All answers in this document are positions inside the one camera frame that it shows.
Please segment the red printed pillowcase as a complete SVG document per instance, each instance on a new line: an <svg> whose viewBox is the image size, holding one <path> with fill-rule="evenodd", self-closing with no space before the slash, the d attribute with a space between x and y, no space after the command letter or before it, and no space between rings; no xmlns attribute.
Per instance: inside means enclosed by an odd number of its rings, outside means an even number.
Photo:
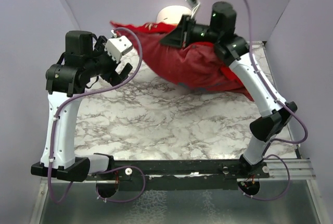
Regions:
<svg viewBox="0 0 333 224"><path fill-rule="evenodd" d="M198 42L186 48L172 48L160 44L160 40L175 29L175 24L147 22L142 26L111 21L122 31L136 50L142 49L143 61L159 77L194 91L241 93L253 100L241 80L215 55L213 45Z"/></svg>

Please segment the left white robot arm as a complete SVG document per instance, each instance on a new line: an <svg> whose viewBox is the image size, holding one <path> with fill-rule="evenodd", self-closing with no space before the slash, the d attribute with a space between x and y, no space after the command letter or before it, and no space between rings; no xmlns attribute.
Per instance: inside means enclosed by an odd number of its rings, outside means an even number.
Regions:
<svg viewBox="0 0 333 224"><path fill-rule="evenodd" d="M112 87L122 86L133 67L126 64L121 72L116 68L132 48L127 37L115 32L109 39L89 31L66 33L65 51L45 75L49 103L47 137L40 161L31 166L32 175L69 182L83 182L94 173L105 180L113 177L115 167L110 156L75 155L76 119L92 78L102 78Z"/></svg>

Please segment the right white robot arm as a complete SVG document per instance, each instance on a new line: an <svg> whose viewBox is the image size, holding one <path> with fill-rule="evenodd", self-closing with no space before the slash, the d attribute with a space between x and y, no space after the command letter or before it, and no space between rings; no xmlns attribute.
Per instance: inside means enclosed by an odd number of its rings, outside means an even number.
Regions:
<svg viewBox="0 0 333 224"><path fill-rule="evenodd" d="M287 125L297 106L274 89L251 55L246 40L235 34L236 17L230 3L216 2L208 26L197 24L194 15L183 15L160 43L176 48L203 41L212 43L218 59L231 69L254 99L261 116L250 124L252 137L239 159L240 174L250 178L257 173L269 142Z"/></svg>

